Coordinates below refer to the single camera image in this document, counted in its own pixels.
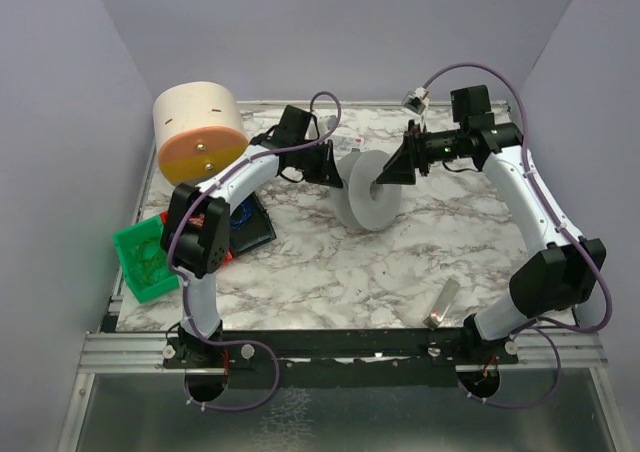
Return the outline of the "grey plastic cable spool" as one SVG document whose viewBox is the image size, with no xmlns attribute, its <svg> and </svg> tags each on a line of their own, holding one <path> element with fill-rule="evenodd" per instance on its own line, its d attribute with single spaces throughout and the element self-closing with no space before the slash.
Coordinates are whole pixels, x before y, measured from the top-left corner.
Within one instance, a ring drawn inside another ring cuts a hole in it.
<svg viewBox="0 0 640 452">
<path fill-rule="evenodd" d="M 386 152 L 371 150 L 351 152 L 338 161 L 343 187 L 332 188 L 329 194 L 335 214 L 345 227 L 380 231 L 395 220 L 402 187 L 376 182 L 389 158 Z"/>
</svg>

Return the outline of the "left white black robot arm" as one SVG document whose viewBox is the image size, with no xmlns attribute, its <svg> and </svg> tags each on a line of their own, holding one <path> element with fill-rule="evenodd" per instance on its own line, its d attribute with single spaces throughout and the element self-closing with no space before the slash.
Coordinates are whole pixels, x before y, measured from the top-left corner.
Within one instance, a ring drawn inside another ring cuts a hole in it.
<svg viewBox="0 0 640 452">
<path fill-rule="evenodd" d="M 306 182 L 341 188 L 331 141 L 342 118 L 320 119 L 288 105 L 280 120 L 254 136 L 247 149 L 212 178 L 175 187 L 160 245 L 167 267 L 182 289 L 180 341 L 191 348 L 230 347 L 242 341 L 222 339 L 216 272 L 230 247 L 231 216 L 257 189 L 287 168 Z"/>
</svg>

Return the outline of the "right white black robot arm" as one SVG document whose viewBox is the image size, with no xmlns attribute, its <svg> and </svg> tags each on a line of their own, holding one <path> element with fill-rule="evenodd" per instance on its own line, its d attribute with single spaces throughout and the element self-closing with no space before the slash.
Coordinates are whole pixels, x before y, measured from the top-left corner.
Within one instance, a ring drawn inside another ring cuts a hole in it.
<svg viewBox="0 0 640 452">
<path fill-rule="evenodd" d="M 548 312 L 586 302 L 606 248 L 601 240 L 586 238 L 553 198 L 539 198 L 546 185 L 522 158 L 523 135 L 513 123 L 496 122 L 486 86 L 452 91 L 451 105 L 455 129 L 429 132 L 409 123 L 376 181 L 413 185 L 435 163 L 469 158 L 496 188 L 529 258 L 510 278 L 508 294 L 472 318 L 477 336 L 495 341 Z"/>
</svg>

